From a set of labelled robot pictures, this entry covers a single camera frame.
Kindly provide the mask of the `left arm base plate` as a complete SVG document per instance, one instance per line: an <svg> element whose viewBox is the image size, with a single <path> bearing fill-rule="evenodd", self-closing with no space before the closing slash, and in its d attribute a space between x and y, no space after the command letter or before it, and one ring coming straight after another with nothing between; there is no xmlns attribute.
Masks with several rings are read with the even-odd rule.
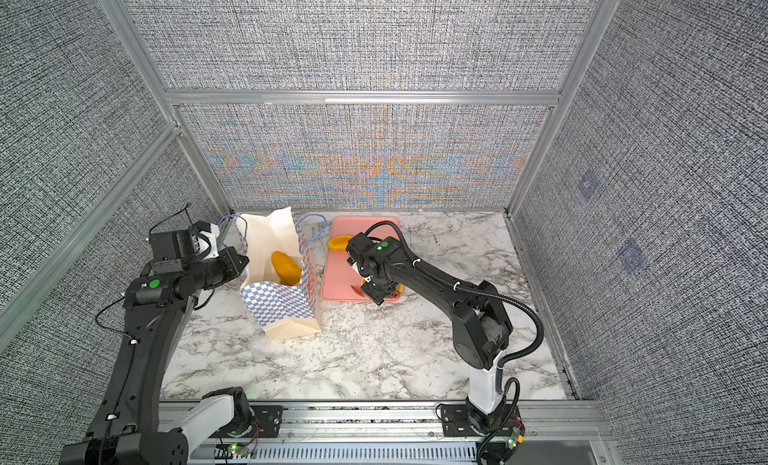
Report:
<svg viewBox="0 0 768 465"><path fill-rule="evenodd" d="M282 425L284 407L281 405L252 405L252 419L241 430L225 432L218 430L211 439L234 439L247 441L251 438L277 438Z"/></svg>

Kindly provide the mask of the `red kitchen tongs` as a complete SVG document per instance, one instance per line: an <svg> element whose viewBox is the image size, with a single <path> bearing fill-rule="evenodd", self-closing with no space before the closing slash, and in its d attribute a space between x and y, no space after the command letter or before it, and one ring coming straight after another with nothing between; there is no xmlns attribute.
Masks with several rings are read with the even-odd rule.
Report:
<svg viewBox="0 0 768 465"><path fill-rule="evenodd" d="M362 277L359 277L354 284L351 286L352 291L362 299L366 298L365 293L362 290L362 286L366 284L366 280Z"/></svg>

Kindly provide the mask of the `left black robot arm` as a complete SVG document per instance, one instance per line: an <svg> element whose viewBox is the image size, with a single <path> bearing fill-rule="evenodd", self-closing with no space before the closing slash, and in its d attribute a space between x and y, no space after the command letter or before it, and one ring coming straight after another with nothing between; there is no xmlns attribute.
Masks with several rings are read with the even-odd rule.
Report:
<svg viewBox="0 0 768 465"><path fill-rule="evenodd" d="M153 257L127 287L117 333L121 346L111 378L84 439L63 447L62 464L185 464L216 433L253 429L244 390L215 390L179 423L161 430L160 391L171 355L201 291L236 279L248 259L217 244L217 225L152 232Z"/></svg>

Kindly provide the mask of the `blue checkered paper bag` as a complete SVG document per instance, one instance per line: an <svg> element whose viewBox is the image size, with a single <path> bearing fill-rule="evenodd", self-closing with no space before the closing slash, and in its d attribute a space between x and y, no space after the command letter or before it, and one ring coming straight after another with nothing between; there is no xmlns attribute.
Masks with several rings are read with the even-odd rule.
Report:
<svg viewBox="0 0 768 465"><path fill-rule="evenodd" d="M240 286L240 296L268 340L281 342L319 334L322 326L316 310L318 279L309 245L286 207L268 215L229 214L243 241L249 264ZM300 282L284 286L272 266L271 255L280 251L303 270Z"/></svg>

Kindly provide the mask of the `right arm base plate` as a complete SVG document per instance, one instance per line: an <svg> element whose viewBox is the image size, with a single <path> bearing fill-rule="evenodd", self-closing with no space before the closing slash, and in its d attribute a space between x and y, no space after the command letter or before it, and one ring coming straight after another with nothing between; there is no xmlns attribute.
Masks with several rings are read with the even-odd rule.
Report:
<svg viewBox="0 0 768 465"><path fill-rule="evenodd" d="M441 403L436 406L443 434L450 438L485 437L496 431L497 436L513 437L525 434L525 425L517 406L500 404L489 415L482 413L470 402Z"/></svg>

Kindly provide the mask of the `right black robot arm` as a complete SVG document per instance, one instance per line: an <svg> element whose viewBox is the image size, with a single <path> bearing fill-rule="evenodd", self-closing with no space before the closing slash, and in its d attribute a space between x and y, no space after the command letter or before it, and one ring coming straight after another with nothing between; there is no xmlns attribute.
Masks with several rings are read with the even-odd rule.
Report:
<svg viewBox="0 0 768 465"><path fill-rule="evenodd" d="M512 323L495 287L463 282L408 252L394 237L354 235L348 263L362 277L361 293L377 305L402 285L435 305L451 322L453 348L470 367L467 414L473 428L489 434L508 408L498 362L509 345Z"/></svg>

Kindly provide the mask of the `long brown baguette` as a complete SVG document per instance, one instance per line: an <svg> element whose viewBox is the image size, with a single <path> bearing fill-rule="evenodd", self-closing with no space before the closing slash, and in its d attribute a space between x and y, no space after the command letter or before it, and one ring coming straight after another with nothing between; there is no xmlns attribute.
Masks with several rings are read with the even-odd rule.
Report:
<svg viewBox="0 0 768 465"><path fill-rule="evenodd" d="M275 251L271 255L272 266L284 286L297 285L302 276L302 268L287 254Z"/></svg>

